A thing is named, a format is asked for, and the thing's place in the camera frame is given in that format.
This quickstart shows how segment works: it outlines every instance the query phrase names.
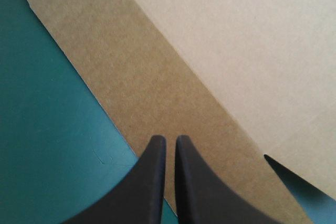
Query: cream cardboard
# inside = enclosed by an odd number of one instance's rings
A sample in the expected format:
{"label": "cream cardboard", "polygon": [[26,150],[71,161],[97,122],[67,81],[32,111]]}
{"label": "cream cardboard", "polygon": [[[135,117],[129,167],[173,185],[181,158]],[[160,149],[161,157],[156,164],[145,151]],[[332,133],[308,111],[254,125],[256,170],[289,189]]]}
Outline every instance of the cream cardboard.
{"label": "cream cardboard", "polygon": [[336,0],[136,0],[263,153],[336,198]]}
{"label": "cream cardboard", "polygon": [[311,223],[262,153],[134,0],[28,0],[139,155],[167,138],[165,196],[174,202],[175,139],[192,137],[219,177],[284,223]]}

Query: paper sheet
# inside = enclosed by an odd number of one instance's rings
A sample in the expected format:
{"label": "paper sheet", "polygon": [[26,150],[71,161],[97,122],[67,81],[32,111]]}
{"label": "paper sheet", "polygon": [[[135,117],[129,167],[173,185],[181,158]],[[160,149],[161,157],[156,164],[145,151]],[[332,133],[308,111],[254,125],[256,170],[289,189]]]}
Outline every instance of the paper sheet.
{"label": "paper sheet", "polygon": [[136,0],[263,153],[336,198],[336,0]]}
{"label": "paper sheet", "polygon": [[28,0],[139,155],[167,138],[165,196],[174,203],[175,139],[188,134],[218,176],[284,223],[311,223],[263,159],[134,0]]}

